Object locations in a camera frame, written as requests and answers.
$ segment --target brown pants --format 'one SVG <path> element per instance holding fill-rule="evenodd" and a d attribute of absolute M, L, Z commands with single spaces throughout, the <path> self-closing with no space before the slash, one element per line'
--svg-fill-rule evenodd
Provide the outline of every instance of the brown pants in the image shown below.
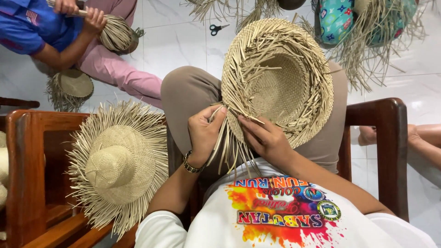
<path fill-rule="evenodd" d="M 331 71 L 341 69 L 340 65 L 332 61 L 329 66 Z M 338 151 L 346 115 L 348 80 L 344 70 L 333 73 L 332 77 L 334 107 L 328 122 L 310 141 L 294 150 L 327 170 L 337 173 Z M 161 97 L 168 128 L 179 149 L 169 147 L 168 152 L 186 154 L 191 150 L 188 118 L 210 104 L 222 100 L 221 81 L 202 69 L 192 66 L 180 67 L 170 72 L 162 81 Z M 201 173 L 201 179 L 213 182 L 223 176 L 227 172 L 227 167 L 223 166 L 219 175 L 219 166 L 217 166 L 219 161 L 207 166 Z"/>

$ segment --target forearm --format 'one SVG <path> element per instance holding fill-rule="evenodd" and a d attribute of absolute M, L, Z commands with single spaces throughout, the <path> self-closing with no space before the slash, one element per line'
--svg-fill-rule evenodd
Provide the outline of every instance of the forearm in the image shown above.
<path fill-rule="evenodd" d="M 284 172 L 292 177 L 320 185 L 339 194 L 354 204 L 362 214 L 378 212 L 393 214 L 391 210 L 362 188 L 329 172 L 295 151 L 291 164 L 286 166 Z"/>
<path fill-rule="evenodd" d="M 433 146 L 423 139 L 411 139 L 408 144 L 411 149 L 415 150 L 441 169 L 441 148 Z"/>
<path fill-rule="evenodd" d="M 147 215 L 158 210 L 181 214 L 198 177 L 199 173 L 190 173 L 181 165 L 156 192 L 149 204 Z"/>
<path fill-rule="evenodd" d="M 80 32 L 77 38 L 65 50 L 60 52 L 61 67 L 63 69 L 69 69 L 77 63 L 94 37 L 93 34 Z"/>
<path fill-rule="evenodd" d="M 416 126 L 418 135 L 428 143 L 441 147 L 441 124 Z"/>

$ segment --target pink pants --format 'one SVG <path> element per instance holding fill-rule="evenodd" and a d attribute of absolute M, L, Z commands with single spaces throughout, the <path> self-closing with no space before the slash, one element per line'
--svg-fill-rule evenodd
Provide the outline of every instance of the pink pants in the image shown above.
<path fill-rule="evenodd" d="M 121 16 L 131 26 L 137 0 L 88 0 L 85 6 L 105 14 Z M 118 86 L 120 90 L 162 109 L 162 80 L 145 71 L 138 71 L 127 61 L 107 50 L 94 39 L 78 62 L 81 71 L 100 81 Z"/>

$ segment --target gold watch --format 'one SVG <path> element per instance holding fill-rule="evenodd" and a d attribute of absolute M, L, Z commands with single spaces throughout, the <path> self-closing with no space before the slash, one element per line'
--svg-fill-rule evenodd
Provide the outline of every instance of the gold watch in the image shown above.
<path fill-rule="evenodd" d="M 195 168 L 195 167 L 192 167 L 191 165 L 189 165 L 187 162 L 187 159 L 188 159 L 188 156 L 190 156 L 190 154 L 191 154 L 191 150 L 188 151 L 187 154 L 185 154 L 185 156 L 184 156 L 184 159 L 183 159 L 184 160 L 184 168 L 190 173 L 201 172 L 205 168 L 205 165 L 203 165 L 201 168 Z"/>

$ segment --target scissors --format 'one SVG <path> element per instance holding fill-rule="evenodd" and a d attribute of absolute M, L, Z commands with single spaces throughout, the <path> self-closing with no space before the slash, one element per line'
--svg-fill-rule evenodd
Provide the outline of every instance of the scissors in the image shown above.
<path fill-rule="evenodd" d="M 223 29 L 223 28 L 225 28 L 225 27 L 227 27 L 229 25 L 230 24 L 224 25 L 224 26 L 216 26 L 214 24 L 210 25 L 211 36 L 215 36 L 219 30 L 221 30 L 221 29 Z"/>

